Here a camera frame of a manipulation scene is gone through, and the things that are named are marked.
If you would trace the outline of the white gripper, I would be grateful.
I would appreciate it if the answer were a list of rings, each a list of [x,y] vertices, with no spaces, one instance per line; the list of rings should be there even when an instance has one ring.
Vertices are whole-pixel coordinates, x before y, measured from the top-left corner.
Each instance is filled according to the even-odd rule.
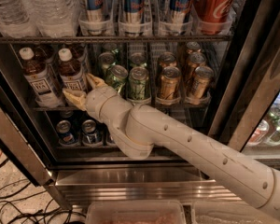
[[[86,79],[92,88],[87,96],[84,91],[73,91],[67,88],[63,88],[63,95],[71,106],[75,106],[82,111],[86,110],[91,117],[100,120],[103,105],[110,98],[117,96],[118,93],[112,87],[106,86],[103,79],[91,73],[86,74]]]

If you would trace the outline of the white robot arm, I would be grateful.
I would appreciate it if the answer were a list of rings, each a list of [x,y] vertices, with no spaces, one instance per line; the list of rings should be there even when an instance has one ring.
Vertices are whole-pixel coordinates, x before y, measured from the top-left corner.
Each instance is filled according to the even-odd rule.
[[[227,147],[150,105],[133,105],[105,82],[87,75],[90,92],[64,88],[65,98],[105,124],[119,149],[144,160],[157,145],[216,180],[252,207],[280,221],[280,171]]]

